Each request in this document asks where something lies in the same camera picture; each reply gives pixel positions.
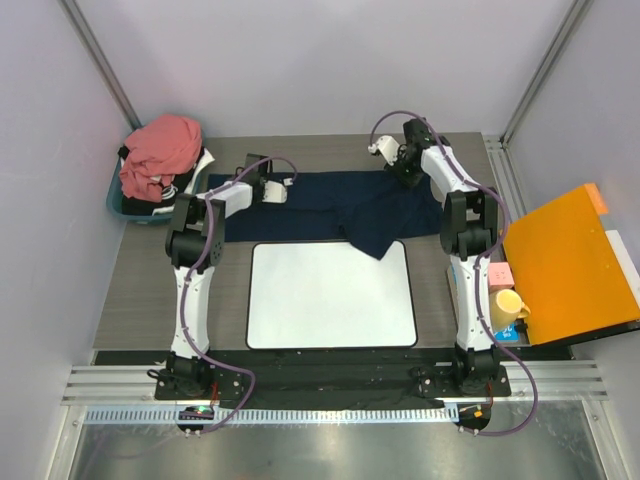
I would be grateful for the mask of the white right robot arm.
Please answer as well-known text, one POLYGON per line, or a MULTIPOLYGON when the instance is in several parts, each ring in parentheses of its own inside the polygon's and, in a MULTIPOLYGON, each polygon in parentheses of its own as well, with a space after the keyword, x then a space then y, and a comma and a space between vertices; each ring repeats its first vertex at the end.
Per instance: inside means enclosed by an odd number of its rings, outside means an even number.
POLYGON ((480 396, 498 377, 500 360, 490 320, 488 270, 498 241, 496 193, 475 181, 449 142, 423 117, 403 125, 404 142, 381 136, 369 147, 385 168, 413 187, 428 176, 444 195, 440 243, 449 256, 457 302, 451 380, 465 396, 480 396))

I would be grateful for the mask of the navy blue t-shirt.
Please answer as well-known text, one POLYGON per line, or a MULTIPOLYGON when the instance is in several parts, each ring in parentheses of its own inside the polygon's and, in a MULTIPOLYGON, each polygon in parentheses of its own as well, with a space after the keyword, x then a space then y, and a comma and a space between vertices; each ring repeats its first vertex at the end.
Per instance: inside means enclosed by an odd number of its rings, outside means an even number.
POLYGON ((225 239, 341 239, 380 260, 395 240, 437 235, 442 222, 427 177, 407 188, 386 171, 301 173, 285 203, 261 203, 231 216, 225 239))

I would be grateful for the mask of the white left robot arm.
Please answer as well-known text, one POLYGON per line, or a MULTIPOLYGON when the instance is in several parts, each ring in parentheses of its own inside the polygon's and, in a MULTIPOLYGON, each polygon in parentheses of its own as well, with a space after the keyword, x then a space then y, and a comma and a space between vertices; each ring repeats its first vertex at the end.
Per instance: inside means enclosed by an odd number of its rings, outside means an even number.
POLYGON ((165 242, 177 288, 176 327, 165 367, 156 380, 157 399, 203 398, 223 370, 246 375, 255 383, 253 372, 210 356, 208 304, 223 253, 225 221, 266 200, 273 161, 249 155, 223 185, 202 194, 183 193, 176 200, 165 242))

